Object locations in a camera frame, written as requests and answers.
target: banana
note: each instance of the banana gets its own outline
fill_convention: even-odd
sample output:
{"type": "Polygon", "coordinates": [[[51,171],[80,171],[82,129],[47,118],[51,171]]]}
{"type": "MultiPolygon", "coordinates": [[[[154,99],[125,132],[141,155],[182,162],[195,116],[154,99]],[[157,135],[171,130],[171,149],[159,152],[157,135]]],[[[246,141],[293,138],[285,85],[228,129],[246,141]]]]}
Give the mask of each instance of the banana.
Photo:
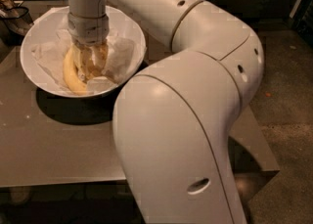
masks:
{"type": "Polygon", "coordinates": [[[107,41],[93,47],[71,44],[63,65],[64,81],[68,88],[77,95],[86,95],[87,84],[84,81],[102,75],[107,56],[107,41]]]}
{"type": "Polygon", "coordinates": [[[75,54],[74,45],[72,45],[63,62],[63,77],[68,88],[77,95],[87,94],[87,84],[81,81],[78,77],[77,67],[73,60],[73,55],[75,54]]]}

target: robot end effector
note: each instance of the robot end effector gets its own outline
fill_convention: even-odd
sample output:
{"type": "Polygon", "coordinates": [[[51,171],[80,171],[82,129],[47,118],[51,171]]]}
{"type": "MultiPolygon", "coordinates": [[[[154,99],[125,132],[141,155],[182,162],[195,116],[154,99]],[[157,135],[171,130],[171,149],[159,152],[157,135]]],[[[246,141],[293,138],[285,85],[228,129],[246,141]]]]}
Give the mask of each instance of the robot end effector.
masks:
{"type": "Polygon", "coordinates": [[[74,42],[100,45],[109,34],[105,0],[68,0],[68,31],[74,42]]]}

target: small hole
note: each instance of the small hole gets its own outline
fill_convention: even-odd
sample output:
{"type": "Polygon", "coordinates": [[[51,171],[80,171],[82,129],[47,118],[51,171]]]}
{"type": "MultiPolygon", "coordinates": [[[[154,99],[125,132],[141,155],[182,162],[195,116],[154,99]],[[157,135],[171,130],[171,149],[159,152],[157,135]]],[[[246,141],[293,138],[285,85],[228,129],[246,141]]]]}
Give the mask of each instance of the small hole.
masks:
{"type": "Polygon", "coordinates": [[[244,72],[244,68],[242,66],[240,66],[240,65],[238,65],[238,70],[239,70],[240,73],[244,72]]]}
{"type": "Polygon", "coordinates": [[[181,7],[181,6],[183,6],[184,4],[185,4],[185,1],[182,0],[182,1],[180,1],[180,2],[177,3],[177,6],[178,6],[178,7],[181,7]]]}
{"type": "Polygon", "coordinates": [[[188,194],[189,195],[196,195],[198,193],[203,192],[209,185],[209,179],[203,178],[200,181],[193,183],[191,186],[188,187],[188,194]]]}

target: mashed banana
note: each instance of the mashed banana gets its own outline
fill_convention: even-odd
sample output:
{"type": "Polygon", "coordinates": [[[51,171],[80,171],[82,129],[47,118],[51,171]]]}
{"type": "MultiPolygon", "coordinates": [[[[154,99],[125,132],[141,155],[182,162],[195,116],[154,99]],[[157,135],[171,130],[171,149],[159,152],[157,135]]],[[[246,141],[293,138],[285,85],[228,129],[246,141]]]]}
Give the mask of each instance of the mashed banana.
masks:
{"type": "Polygon", "coordinates": [[[64,58],[63,75],[68,88],[77,95],[87,94],[87,81],[102,76],[106,65],[108,45],[71,44],[64,58]]]}

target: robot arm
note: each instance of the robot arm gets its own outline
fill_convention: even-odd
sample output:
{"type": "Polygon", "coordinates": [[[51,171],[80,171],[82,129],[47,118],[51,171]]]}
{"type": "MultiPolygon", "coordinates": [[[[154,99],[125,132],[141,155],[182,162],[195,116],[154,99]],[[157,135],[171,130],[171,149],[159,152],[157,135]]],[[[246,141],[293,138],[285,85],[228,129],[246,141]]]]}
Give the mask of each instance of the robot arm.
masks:
{"type": "Polygon", "coordinates": [[[145,221],[246,223],[227,141],[261,81],[258,37],[203,0],[110,1],[176,53],[136,74],[114,108],[117,152],[145,221]]]}
{"type": "Polygon", "coordinates": [[[83,45],[99,45],[109,34],[105,0],[68,0],[68,31],[83,45]]]}

